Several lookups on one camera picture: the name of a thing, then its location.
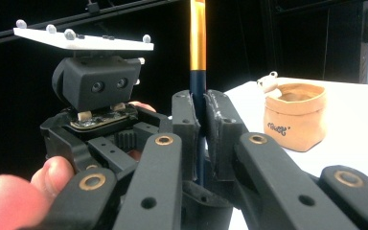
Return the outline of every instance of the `white table surface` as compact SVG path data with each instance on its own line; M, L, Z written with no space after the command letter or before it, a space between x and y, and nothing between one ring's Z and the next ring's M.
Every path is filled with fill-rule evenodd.
M309 82L328 92L325 112L328 132L307 152L285 149L305 172L320 176L327 166L344 165L368 176L368 85L279 78L279 83ZM264 132L265 98L256 82L250 81L225 92L249 131ZM234 210L229 229L247 229L242 212Z

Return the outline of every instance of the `gold pole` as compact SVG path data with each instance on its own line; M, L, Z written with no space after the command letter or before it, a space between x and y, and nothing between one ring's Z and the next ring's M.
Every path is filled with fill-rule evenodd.
M191 0L190 70L206 70L205 0Z

